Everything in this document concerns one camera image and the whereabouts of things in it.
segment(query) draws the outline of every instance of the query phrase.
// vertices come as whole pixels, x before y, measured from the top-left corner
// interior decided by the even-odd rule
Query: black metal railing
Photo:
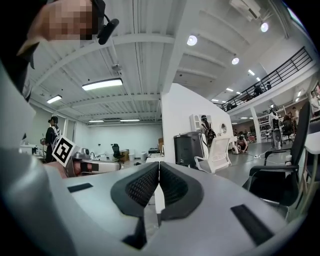
[[[224,111],[229,111],[252,100],[253,98],[270,90],[272,87],[277,86],[293,74],[301,70],[312,61],[309,53],[302,47],[290,59],[279,66],[277,69],[266,75],[260,81],[250,86],[248,89],[241,92],[241,94],[229,99],[221,107]]]

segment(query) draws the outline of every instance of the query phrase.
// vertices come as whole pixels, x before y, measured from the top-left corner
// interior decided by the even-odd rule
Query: air conditioner
[[[249,22],[260,17],[260,6],[254,0],[230,0],[232,5]]]

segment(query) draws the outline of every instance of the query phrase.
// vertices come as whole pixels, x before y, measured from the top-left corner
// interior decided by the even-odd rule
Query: white chair
[[[209,151],[209,158],[194,157],[197,168],[206,173],[214,174],[216,170],[231,166],[228,155],[230,137],[214,138]]]

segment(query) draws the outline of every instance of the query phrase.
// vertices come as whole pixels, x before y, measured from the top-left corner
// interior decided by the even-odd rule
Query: floor
[[[291,148],[292,142],[284,144],[281,149]],[[232,154],[229,152],[229,159],[231,166],[222,170],[218,170],[215,174],[228,180],[233,181],[239,186],[243,186],[249,178],[250,169],[253,166],[263,166],[265,161],[265,152],[272,150],[271,142],[264,143],[250,143],[248,145],[248,153]],[[283,165],[285,163],[286,156],[290,152],[271,154],[267,158],[267,166]],[[255,159],[255,155],[260,155],[259,159]],[[302,168],[304,163],[304,152],[299,162],[299,174],[302,174]]]

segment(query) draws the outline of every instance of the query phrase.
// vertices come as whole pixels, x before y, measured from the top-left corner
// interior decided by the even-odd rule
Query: white partition wall
[[[215,104],[199,94],[173,83],[168,93],[161,96],[162,129],[165,161],[175,163],[174,136],[191,132],[192,114],[211,115],[213,130],[220,132],[220,125],[226,126],[227,136],[233,136],[230,116]]]

